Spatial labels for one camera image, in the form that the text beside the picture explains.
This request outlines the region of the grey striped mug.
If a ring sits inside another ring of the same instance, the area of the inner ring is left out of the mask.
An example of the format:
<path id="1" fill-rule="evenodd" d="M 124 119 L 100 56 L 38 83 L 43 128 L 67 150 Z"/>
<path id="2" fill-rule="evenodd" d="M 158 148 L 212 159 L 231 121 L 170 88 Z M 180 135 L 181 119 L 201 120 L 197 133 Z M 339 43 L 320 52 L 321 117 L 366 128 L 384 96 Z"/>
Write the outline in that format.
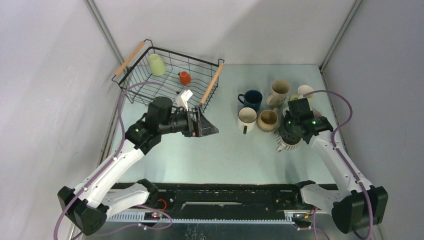
<path id="1" fill-rule="evenodd" d="M 302 138 L 299 137 L 298 135 L 295 135 L 286 131 L 276 130 L 274 134 L 276 135 L 275 138 L 277 142 L 277 147 L 276 147 L 277 152 L 281 152 L 283 150 L 287 150 L 287 151 L 293 150 L 299 146 L 302 140 Z"/>

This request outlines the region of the cream speckled mug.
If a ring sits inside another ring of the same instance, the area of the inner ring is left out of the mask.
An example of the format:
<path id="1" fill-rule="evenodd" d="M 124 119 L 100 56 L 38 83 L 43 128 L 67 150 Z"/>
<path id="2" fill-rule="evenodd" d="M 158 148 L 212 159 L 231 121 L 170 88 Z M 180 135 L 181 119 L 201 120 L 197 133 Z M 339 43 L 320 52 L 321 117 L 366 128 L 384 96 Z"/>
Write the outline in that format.
<path id="1" fill-rule="evenodd" d="M 274 132 L 279 125 L 278 112 L 279 109 L 277 107 L 263 110 L 257 118 L 257 127 L 264 133 Z"/>

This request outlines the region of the pale yellow mug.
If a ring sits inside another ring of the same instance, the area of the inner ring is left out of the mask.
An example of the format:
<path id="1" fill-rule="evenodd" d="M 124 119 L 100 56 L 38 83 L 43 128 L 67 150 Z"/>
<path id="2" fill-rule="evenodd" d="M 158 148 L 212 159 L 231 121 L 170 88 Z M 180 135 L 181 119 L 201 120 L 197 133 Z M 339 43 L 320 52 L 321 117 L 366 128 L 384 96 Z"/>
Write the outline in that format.
<path id="1" fill-rule="evenodd" d="M 314 94 L 311 92 L 314 92 L 314 91 L 315 90 L 309 85 L 301 85 L 297 88 L 297 94 L 293 94 L 289 97 L 289 101 L 306 98 L 308 102 L 310 103 L 312 101 L 312 98 L 314 97 Z"/>

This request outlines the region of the floral painted ceramic mug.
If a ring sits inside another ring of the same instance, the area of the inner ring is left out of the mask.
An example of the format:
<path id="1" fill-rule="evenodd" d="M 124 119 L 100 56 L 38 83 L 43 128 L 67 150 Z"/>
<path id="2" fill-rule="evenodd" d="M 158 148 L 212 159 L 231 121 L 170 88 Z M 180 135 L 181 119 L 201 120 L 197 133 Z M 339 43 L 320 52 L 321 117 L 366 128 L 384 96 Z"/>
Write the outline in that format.
<path id="1" fill-rule="evenodd" d="M 275 80 L 271 85 L 271 93 L 266 100 L 266 104 L 270 107 L 277 107 L 284 104 L 289 96 L 291 85 L 284 79 Z"/>

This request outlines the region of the white ribbed mug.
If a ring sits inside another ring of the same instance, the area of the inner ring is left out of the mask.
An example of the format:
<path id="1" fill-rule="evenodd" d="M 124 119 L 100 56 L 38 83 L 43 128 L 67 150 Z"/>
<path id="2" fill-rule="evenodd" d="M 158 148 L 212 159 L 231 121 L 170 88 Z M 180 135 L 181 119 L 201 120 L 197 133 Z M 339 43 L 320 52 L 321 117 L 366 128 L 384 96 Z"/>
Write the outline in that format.
<path id="1" fill-rule="evenodd" d="M 237 127 L 244 135 L 253 131 L 256 127 L 257 112 L 250 107 L 243 107 L 237 114 Z"/>

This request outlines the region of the orange cup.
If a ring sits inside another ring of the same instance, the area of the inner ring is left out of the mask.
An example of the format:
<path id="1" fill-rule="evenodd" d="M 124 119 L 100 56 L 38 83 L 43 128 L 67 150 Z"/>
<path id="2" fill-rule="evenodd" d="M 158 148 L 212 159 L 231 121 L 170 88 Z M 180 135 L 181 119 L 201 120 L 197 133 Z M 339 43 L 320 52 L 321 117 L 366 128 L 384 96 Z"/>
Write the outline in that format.
<path id="1" fill-rule="evenodd" d="M 192 78 L 191 78 L 190 74 L 187 71 L 181 71 L 177 75 L 179 76 L 179 82 L 182 85 L 188 85 L 192 81 Z"/>

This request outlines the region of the dark blue mug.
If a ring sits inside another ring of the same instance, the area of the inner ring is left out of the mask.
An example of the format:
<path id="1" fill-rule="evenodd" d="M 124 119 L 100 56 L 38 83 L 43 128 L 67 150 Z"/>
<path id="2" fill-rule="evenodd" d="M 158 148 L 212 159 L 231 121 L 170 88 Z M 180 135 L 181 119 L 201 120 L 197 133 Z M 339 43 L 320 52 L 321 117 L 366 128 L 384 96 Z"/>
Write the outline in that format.
<path id="1" fill-rule="evenodd" d="M 245 93 L 240 93 L 237 99 L 245 108 L 251 108 L 257 112 L 260 109 L 263 95 L 258 90 L 251 89 Z"/>

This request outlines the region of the light green cup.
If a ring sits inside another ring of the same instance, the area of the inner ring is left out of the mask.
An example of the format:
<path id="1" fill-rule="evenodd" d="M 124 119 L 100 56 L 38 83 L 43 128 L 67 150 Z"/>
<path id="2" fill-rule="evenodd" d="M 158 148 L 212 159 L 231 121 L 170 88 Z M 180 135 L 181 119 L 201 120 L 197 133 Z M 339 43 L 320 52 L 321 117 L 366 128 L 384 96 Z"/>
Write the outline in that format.
<path id="1" fill-rule="evenodd" d="M 163 59 L 157 53 L 153 53 L 149 56 L 148 64 L 151 74 L 154 76 L 161 76 L 166 72 L 166 66 L 163 62 Z"/>

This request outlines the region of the lilac mug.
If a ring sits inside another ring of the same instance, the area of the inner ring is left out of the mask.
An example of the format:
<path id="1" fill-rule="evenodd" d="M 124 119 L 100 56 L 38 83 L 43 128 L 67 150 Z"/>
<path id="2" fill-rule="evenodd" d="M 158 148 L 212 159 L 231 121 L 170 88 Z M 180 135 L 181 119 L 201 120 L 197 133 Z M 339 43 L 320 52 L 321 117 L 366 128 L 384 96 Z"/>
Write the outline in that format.
<path id="1" fill-rule="evenodd" d="M 322 116 L 321 113 L 317 111 L 316 109 L 312 109 L 312 113 L 314 118 L 319 118 Z"/>

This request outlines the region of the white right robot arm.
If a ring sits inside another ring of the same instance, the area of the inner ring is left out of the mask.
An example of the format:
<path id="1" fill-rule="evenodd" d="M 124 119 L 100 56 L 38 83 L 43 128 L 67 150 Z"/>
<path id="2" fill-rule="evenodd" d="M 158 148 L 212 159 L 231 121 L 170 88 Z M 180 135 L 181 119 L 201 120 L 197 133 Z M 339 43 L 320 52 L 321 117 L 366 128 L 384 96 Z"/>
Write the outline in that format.
<path id="1" fill-rule="evenodd" d="M 325 211 L 344 234 L 381 224 L 388 192 L 382 186 L 373 186 L 339 147 L 328 119 L 314 116 L 306 98 L 289 101 L 282 116 L 275 131 L 277 151 L 293 150 L 304 141 L 316 151 L 337 186 L 336 190 L 327 190 L 304 182 L 291 194 L 291 204 L 297 209 L 312 205 Z"/>

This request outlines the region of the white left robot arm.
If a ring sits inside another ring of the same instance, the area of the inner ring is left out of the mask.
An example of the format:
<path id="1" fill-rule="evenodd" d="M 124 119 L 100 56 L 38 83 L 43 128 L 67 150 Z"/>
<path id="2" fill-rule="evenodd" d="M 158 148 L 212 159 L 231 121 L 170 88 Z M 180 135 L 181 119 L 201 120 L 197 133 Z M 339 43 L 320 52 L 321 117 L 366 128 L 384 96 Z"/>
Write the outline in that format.
<path id="1" fill-rule="evenodd" d="M 56 235 L 67 217 L 85 236 L 95 234 L 106 220 L 128 208 L 143 205 L 153 208 L 158 202 L 157 187 L 146 179 L 109 194 L 117 180 L 137 161 L 161 142 L 166 134 L 181 133 L 184 137 L 206 137 L 219 133 L 204 116 L 201 106 L 186 109 L 175 107 L 164 96 L 154 98 L 147 112 L 126 129 L 117 150 L 99 165 L 83 182 L 57 193 L 62 213 L 56 223 Z"/>

